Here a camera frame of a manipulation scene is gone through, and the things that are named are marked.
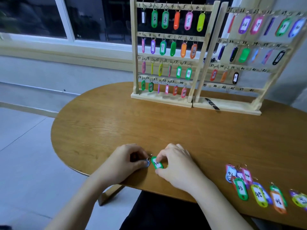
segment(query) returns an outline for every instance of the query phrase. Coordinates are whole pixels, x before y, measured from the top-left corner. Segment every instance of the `table leg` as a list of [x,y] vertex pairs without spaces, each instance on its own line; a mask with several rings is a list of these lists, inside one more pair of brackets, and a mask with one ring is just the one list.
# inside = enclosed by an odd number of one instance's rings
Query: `table leg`
[[103,192],[99,198],[98,203],[99,206],[105,204],[108,200],[113,198],[118,192],[120,192],[125,186],[124,185],[113,185],[111,188]]

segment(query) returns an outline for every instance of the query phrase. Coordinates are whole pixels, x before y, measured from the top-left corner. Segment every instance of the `black pants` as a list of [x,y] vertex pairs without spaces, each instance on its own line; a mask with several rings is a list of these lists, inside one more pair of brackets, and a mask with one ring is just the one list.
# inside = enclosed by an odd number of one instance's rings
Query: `black pants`
[[120,230],[211,230],[196,203],[142,191]]

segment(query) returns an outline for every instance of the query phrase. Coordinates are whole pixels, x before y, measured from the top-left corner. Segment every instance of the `wooden base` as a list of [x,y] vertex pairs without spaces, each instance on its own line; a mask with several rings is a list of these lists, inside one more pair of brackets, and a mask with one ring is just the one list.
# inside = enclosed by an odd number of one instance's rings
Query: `wooden base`
[[124,185],[113,185],[110,187],[108,190],[103,192],[99,198],[98,198],[98,203],[99,206],[102,206],[105,204],[107,201],[109,201],[111,198],[113,198],[118,192],[120,192],[125,186]]
[[164,92],[158,93],[157,91],[149,92],[148,90],[139,90],[138,94],[132,93],[132,98],[160,102],[165,104],[171,104],[175,106],[192,107],[192,103],[188,102],[188,97],[181,98],[181,95],[177,94],[173,96],[172,93],[165,94]]
[[[260,110],[253,110],[248,102],[231,101],[217,98],[209,98],[221,111],[230,111],[243,114],[261,115]],[[200,97],[199,102],[193,101],[193,107],[212,109],[214,108],[208,103],[205,97]]]

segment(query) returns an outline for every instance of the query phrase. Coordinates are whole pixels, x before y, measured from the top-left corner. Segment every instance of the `hand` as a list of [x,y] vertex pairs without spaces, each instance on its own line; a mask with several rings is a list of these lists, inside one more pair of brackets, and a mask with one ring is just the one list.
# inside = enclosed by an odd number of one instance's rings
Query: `hand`
[[[130,162],[133,154],[140,160]],[[110,157],[99,167],[97,173],[108,186],[119,184],[134,171],[147,166],[148,154],[137,144],[124,144],[117,147]]]
[[197,185],[198,179],[205,175],[192,160],[189,152],[180,144],[170,143],[158,154],[156,161],[167,158],[169,165],[166,169],[156,169],[156,174],[170,182],[174,187],[191,193],[191,189]]

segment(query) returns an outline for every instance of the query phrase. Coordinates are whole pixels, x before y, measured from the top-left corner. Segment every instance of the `oval wooden table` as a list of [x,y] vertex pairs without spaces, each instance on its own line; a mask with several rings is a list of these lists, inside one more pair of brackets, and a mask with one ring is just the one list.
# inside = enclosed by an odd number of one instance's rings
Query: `oval wooden table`
[[[289,189],[307,193],[307,113],[269,100],[263,102],[261,116],[179,107],[132,99],[132,87],[123,82],[92,89],[59,112],[51,140],[67,166],[90,175],[119,145],[137,143],[157,155],[168,143],[180,143],[240,213],[307,229],[307,212],[289,194]],[[251,100],[218,92],[206,96]],[[278,186],[288,213],[260,207],[250,189],[249,200],[240,200],[225,180],[227,163],[246,164],[267,192],[271,182]],[[195,202],[157,176],[152,165],[123,184]]]

